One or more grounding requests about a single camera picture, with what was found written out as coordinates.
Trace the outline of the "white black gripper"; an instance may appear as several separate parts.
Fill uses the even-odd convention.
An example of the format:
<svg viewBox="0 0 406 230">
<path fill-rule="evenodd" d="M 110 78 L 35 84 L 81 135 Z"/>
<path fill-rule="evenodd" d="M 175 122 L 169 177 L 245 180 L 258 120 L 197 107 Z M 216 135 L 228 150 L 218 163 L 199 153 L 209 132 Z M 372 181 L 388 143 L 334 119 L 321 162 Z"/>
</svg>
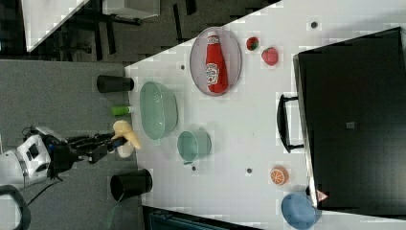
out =
<svg viewBox="0 0 406 230">
<path fill-rule="evenodd" d="M 77 154 L 85 155 L 90 164 L 103 159 L 107 153 L 124 144 L 124 139 L 110 140 L 114 133 L 96 133 L 66 138 L 58 137 L 50 129 L 27 126 L 22 130 L 23 143 L 17 147 L 17 159 L 25 181 L 57 178 L 72 169 L 77 157 L 68 144 L 76 146 Z"/>
</svg>

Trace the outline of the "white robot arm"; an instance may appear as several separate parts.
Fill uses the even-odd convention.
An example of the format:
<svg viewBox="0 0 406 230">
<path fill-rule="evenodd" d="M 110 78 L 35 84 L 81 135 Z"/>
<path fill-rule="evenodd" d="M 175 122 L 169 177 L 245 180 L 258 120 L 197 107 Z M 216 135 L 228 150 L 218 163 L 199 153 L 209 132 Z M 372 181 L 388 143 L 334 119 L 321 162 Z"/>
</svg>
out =
<svg viewBox="0 0 406 230">
<path fill-rule="evenodd" d="M 61 181 L 59 175 L 79 161 L 95 164 L 126 143 L 112 133 L 61 138 L 45 127 L 23 130 L 23 143 L 1 152 L 1 230 L 28 230 L 30 201 L 21 191 L 37 183 Z"/>
</svg>

